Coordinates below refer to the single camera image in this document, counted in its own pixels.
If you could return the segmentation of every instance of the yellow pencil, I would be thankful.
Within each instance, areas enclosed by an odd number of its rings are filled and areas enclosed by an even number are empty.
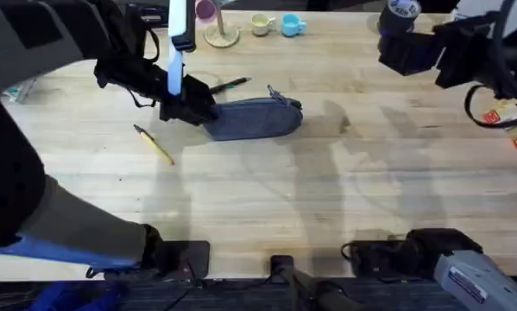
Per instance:
[[[144,129],[142,129],[141,127],[137,126],[134,124],[134,128],[136,128],[137,132],[139,133],[139,135],[141,135],[141,137],[143,137],[143,139],[145,141],[147,141],[148,144],[150,144],[154,150],[156,152],[158,152],[159,155],[163,156],[164,159],[166,159],[166,161],[168,163],[170,163],[170,165],[173,165],[173,159],[172,157],[161,147],[158,145],[158,143],[156,143],[154,141],[154,138],[152,138],[148,133],[147,131],[145,131]]]

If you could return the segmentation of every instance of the wooden stand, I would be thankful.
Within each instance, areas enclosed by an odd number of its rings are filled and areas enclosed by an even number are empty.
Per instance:
[[[239,29],[235,25],[224,24],[222,10],[216,4],[218,25],[211,25],[205,29],[205,40],[215,48],[229,48],[239,41]]]

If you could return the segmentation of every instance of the pencil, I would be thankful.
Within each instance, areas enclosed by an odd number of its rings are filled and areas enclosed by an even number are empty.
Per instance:
[[[141,137],[143,137],[143,139],[151,145],[151,147],[153,147],[153,149],[159,154],[161,155],[162,157],[164,157],[164,159],[170,163],[170,165],[174,165],[173,163],[173,159],[172,157],[161,147],[158,145],[158,143],[156,143],[156,141],[154,140],[154,138],[152,136],[150,136],[146,130],[144,130],[143,128],[137,126],[134,124],[134,128],[136,128],[137,132],[139,133],[139,135],[141,135]]]
[[[233,81],[231,82],[228,82],[228,83],[225,83],[225,84],[222,84],[222,85],[219,85],[219,86],[214,86],[214,87],[211,87],[210,89],[210,93],[213,94],[218,94],[219,92],[222,92],[224,90],[227,90],[227,89],[230,89],[230,88],[233,88],[235,86],[238,86],[240,84],[243,84],[247,81],[250,81],[250,78],[239,78],[239,79],[234,79]]]

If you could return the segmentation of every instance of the white sticker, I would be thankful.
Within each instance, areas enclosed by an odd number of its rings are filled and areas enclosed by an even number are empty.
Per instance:
[[[415,0],[389,0],[388,8],[405,18],[415,18],[421,13],[421,5]]]

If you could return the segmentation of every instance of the gray pencil case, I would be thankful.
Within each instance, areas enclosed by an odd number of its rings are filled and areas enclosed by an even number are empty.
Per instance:
[[[215,105],[218,119],[203,124],[214,140],[228,141],[283,136],[302,124],[302,104],[268,86],[268,98]]]

